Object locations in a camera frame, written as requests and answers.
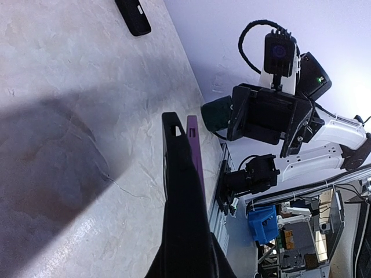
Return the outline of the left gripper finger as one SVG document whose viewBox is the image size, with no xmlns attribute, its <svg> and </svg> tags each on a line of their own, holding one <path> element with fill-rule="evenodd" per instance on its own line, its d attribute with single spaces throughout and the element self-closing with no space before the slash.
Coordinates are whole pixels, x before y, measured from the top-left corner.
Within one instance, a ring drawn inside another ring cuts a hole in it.
<svg viewBox="0 0 371 278">
<path fill-rule="evenodd" d="M 187 170 L 173 195 L 166 200 L 160 248 L 146 277 L 235 277 L 208 218 L 190 196 L 191 151 Z"/>
</svg>

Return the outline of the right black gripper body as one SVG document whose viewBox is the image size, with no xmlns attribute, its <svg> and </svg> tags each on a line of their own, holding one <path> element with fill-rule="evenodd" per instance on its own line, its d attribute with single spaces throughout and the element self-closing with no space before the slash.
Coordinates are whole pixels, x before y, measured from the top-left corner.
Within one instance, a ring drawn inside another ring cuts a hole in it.
<svg viewBox="0 0 371 278">
<path fill-rule="evenodd" d="M 227 140 L 247 137 L 272 145 L 283 140 L 290 145 L 312 111 L 312 102 L 307 98 L 262 87 L 235 86 Z"/>
</svg>

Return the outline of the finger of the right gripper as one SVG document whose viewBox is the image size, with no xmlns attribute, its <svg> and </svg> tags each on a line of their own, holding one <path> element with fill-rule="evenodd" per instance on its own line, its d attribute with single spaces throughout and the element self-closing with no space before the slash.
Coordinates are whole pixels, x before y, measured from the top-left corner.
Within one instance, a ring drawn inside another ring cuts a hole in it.
<svg viewBox="0 0 371 278">
<path fill-rule="evenodd" d="M 280 158 L 297 155 L 304 141 L 306 126 L 310 123 L 313 109 L 296 108 L 284 136 Z"/>
</svg>

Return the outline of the purple phone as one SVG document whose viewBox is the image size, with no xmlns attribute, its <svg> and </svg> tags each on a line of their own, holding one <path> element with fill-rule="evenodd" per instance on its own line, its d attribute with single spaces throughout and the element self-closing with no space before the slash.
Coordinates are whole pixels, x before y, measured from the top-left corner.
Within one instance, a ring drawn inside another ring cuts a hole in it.
<svg viewBox="0 0 371 278">
<path fill-rule="evenodd" d="M 196 207 L 201 209 L 203 199 L 203 213 L 208 217 L 205 182 L 203 178 L 202 152 L 199 140 L 198 119 L 195 115 L 187 116 L 186 135 L 191 151 L 190 196 L 195 199 Z"/>
</svg>

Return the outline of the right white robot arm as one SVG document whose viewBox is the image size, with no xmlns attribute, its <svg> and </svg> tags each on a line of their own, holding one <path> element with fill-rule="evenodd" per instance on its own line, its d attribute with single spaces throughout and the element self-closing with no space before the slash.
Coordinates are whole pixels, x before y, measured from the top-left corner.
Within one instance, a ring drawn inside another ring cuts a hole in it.
<svg viewBox="0 0 371 278">
<path fill-rule="evenodd" d="M 338 116 L 317 103 L 331 80 L 311 53 L 300 53 L 287 29 L 255 20 L 239 37 L 239 53 L 258 25 L 271 27 L 258 84 L 235 86 L 231 95 L 204 105 L 202 116 L 211 132 L 225 130 L 227 141 L 246 137 L 282 148 L 279 155 L 252 155 L 238 170 L 223 174 L 217 197 L 224 204 L 319 169 L 353 171 L 370 154 L 370 133 L 360 118 Z"/>
</svg>

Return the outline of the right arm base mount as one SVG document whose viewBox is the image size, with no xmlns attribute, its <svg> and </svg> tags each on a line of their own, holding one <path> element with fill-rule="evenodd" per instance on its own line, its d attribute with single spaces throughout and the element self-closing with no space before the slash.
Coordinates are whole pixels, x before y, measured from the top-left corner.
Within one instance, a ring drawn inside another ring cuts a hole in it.
<svg viewBox="0 0 371 278">
<path fill-rule="evenodd" d="M 228 215 L 230 205 L 234 200 L 234 191 L 236 191 L 238 175 L 237 171 L 231 171 L 226 159 L 221 162 L 215 199 L 220 211 L 224 215 Z"/>
</svg>

